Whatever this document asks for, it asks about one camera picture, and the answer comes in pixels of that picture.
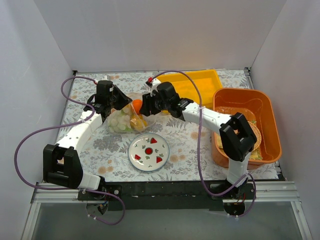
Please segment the clear zip top bag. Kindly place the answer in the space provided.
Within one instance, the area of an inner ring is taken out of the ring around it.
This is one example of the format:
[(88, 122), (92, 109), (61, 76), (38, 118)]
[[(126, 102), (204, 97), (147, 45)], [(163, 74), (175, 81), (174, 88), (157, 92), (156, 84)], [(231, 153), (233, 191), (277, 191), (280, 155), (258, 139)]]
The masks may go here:
[[(141, 93), (131, 92), (128, 97), (132, 100), (140, 99), (143, 100), (143, 95)], [(147, 127), (143, 130), (150, 128), (156, 122), (156, 116), (144, 116), (142, 114), (137, 114), (133, 108), (132, 102), (125, 106), (121, 110), (116, 110), (113, 108), (110, 115), (107, 117), (107, 127), (110, 133), (131, 133), (131, 132), (143, 132), (135, 130), (136, 119), (140, 118), (147, 122)]]

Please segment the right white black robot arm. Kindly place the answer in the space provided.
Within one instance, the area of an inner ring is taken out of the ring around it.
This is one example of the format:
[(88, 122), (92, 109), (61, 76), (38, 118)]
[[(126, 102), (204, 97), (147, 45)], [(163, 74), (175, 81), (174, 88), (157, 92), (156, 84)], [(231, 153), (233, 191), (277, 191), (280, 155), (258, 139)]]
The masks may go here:
[(142, 96), (140, 113), (146, 117), (156, 115), (161, 111), (185, 122), (198, 124), (220, 135), (222, 147), (228, 156), (228, 172), (225, 183), (218, 193), (214, 188), (205, 191), (212, 197), (228, 195), (237, 199), (245, 192), (244, 186), (248, 180), (248, 163), (257, 137), (246, 117), (237, 112), (234, 115), (219, 113), (200, 106), (188, 98), (181, 98), (170, 82), (160, 82), (149, 79), (146, 85), (150, 92)]

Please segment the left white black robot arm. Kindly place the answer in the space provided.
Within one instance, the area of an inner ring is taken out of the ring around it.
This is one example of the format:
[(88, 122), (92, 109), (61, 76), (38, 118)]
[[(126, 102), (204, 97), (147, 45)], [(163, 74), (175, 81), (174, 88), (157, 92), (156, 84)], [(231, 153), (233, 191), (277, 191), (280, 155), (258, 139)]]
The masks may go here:
[(95, 200), (106, 196), (102, 177), (83, 170), (79, 153), (111, 110), (122, 110), (132, 99), (112, 81), (96, 83), (96, 93), (89, 97), (79, 118), (69, 132), (56, 144), (47, 144), (43, 150), (43, 180), (70, 189), (89, 189)]

